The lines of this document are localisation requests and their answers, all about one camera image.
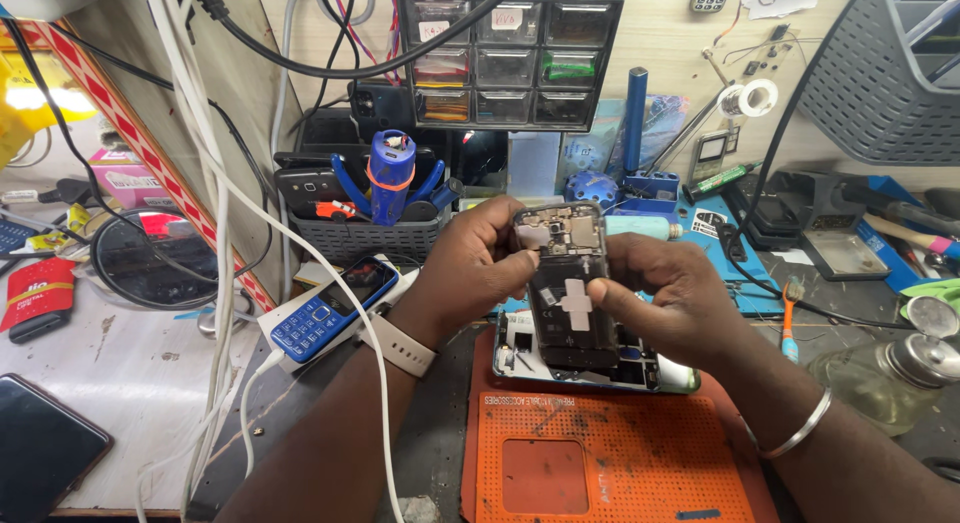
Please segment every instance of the gray plastic basket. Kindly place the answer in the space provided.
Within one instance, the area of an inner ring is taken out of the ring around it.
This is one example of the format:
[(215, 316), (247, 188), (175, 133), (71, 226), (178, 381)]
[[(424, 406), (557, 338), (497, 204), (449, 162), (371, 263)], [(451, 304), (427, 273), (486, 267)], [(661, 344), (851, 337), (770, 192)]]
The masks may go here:
[(960, 90), (928, 82), (894, 0), (856, 0), (825, 44), (799, 107), (849, 157), (871, 165), (960, 164)]
[(378, 253), (385, 253), (388, 258), (391, 253), (406, 255), (422, 263), (449, 220), (450, 206), (430, 221), (396, 223), (392, 227), (363, 221), (314, 221), (290, 213), (290, 222), (296, 224), (299, 234), (330, 263), (340, 266)]

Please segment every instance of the orange rubber band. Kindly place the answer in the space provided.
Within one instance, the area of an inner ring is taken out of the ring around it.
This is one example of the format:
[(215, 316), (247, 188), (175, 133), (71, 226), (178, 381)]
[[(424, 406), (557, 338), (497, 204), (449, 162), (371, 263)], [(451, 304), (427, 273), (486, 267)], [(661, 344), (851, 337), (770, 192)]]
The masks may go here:
[(381, 183), (379, 183), (379, 182), (374, 178), (374, 173), (370, 172), (370, 161), (367, 161), (367, 162), (366, 162), (366, 177), (369, 178), (369, 183), (372, 184), (372, 185), (377, 186), (378, 188), (383, 188), (383, 189), (385, 189), (385, 190), (387, 190), (387, 191), (391, 191), (391, 192), (401, 192), (401, 191), (407, 189), (407, 187), (410, 186), (410, 183), (414, 181), (414, 175), (415, 175), (415, 174), (417, 174), (417, 166), (416, 166), (416, 165), (414, 165), (413, 171), (410, 172), (410, 178), (408, 178), (406, 182), (403, 182), (403, 183), (400, 184), (400, 185), (386, 185), (386, 184), (381, 184)]

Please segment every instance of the red packet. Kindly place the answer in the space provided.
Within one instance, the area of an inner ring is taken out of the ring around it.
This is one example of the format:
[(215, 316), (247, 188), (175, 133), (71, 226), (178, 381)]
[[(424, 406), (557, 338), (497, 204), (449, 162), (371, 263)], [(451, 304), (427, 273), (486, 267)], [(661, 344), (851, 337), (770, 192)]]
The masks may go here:
[(47, 312), (73, 307), (74, 264), (72, 260), (46, 259), (9, 274), (0, 332)]

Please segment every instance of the pink box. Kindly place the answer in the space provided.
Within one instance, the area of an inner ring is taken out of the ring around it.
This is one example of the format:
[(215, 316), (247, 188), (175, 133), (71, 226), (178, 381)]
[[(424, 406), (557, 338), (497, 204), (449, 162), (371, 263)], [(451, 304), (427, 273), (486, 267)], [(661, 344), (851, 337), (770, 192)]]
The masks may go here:
[(136, 155), (101, 148), (89, 162), (100, 188), (127, 210), (144, 206), (177, 208), (161, 183)]

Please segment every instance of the hand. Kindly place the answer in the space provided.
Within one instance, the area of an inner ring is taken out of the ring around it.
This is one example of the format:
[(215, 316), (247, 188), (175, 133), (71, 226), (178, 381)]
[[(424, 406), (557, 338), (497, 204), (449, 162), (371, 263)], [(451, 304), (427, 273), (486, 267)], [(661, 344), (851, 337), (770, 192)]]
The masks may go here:
[(710, 371), (758, 337), (698, 245), (615, 234), (606, 237), (606, 254), (616, 281), (594, 279), (587, 294), (670, 360)]
[(388, 321), (433, 347), (507, 296), (522, 299), (540, 256), (517, 251), (514, 212), (521, 208), (520, 201), (503, 195), (453, 217)]

